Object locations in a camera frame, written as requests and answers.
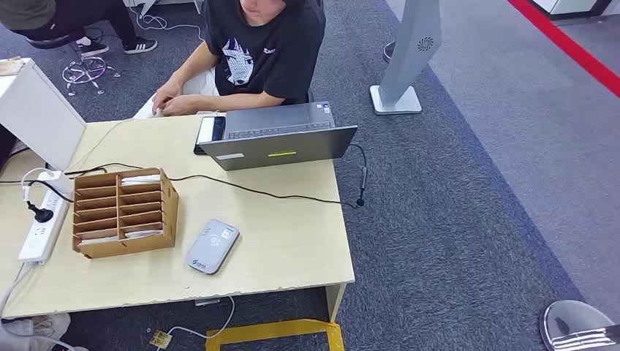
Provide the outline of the person's right hand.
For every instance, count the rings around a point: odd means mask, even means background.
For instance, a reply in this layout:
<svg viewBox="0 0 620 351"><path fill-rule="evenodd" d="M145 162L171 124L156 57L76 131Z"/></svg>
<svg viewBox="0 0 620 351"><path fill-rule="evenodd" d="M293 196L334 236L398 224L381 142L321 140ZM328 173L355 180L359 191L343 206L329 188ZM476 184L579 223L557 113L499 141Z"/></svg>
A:
<svg viewBox="0 0 620 351"><path fill-rule="evenodd" d="M170 78L152 97L152 115L161 115L172 99L182 95L184 83L176 78Z"/></svg>

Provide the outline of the person's left hand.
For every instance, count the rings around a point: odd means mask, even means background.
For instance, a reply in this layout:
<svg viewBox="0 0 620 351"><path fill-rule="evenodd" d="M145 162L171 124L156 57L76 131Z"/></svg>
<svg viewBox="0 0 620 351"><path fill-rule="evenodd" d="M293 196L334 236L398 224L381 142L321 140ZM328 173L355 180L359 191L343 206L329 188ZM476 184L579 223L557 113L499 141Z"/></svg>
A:
<svg viewBox="0 0 620 351"><path fill-rule="evenodd" d="M168 100L162 108L163 116L194 115L200 107L197 102L200 96L180 95Z"/></svg>

